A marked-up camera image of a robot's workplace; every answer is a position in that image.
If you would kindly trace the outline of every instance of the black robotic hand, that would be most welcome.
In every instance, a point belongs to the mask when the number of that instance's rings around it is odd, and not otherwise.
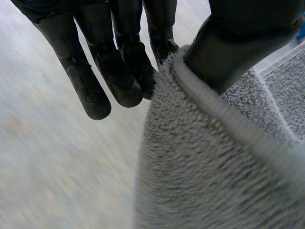
[[[301,28],[304,0],[209,0],[211,16],[184,56],[219,94]]]
[[[44,35],[64,67],[87,115],[101,120],[111,104],[78,38],[74,19],[116,101],[124,107],[150,99],[155,70],[140,41],[144,4],[151,46],[160,64],[178,50],[173,41],[177,0],[12,0]],[[118,50],[113,41],[112,24]]]

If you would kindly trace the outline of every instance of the gray towel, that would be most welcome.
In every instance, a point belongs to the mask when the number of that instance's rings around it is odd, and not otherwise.
[[[291,74],[297,71],[301,83],[291,77],[290,89],[301,90],[297,98],[305,88],[302,48],[285,64],[298,68]],[[305,106],[293,103],[292,91],[277,97],[289,81],[272,75],[291,69],[250,70],[220,97],[186,67],[186,50],[157,74],[140,151],[135,228],[304,229],[304,153],[291,147],[304,136]]]

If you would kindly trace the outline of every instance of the blurry floor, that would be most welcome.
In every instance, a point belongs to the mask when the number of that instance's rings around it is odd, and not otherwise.
[[[180,0],[174,27],[191,43],[209,16],[207,0]],[[0,229],[130,229],[137,153],[149,102],[112,103],[103,121],[87,117],[52,48],[6,0],[0,6]],[[141,39],[149,46],[146,17]],[[289,44],[256,67],[263,69]]]

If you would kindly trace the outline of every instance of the gray textured surface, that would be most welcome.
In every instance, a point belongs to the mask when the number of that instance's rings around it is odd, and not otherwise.
[[[305,43],[261,72],[282,117],[297,138],[305,136]]]
[[[191,43],[209,13],[207,0],[178,1],[177,43]],[[113,107],[109,118],[95,122],[51,47],[9,0],[0,5],[0,30],[0,229],[129,229],[149,103],[119,107],[80,35]],[[145,17],[141,39],[155,65]]]
[[[270,123],[279,114],[262,99],[266,88],[250,71],[222,100],[186,67],[186,50],[157,75],[139,160],[135,228],[303,229],[305,151],[295,156],[253,125],[272,129],[279,140],[286,131]],[[238,110],[230,106],[237,103]],[[241,115],[249,109],[252,122]]]

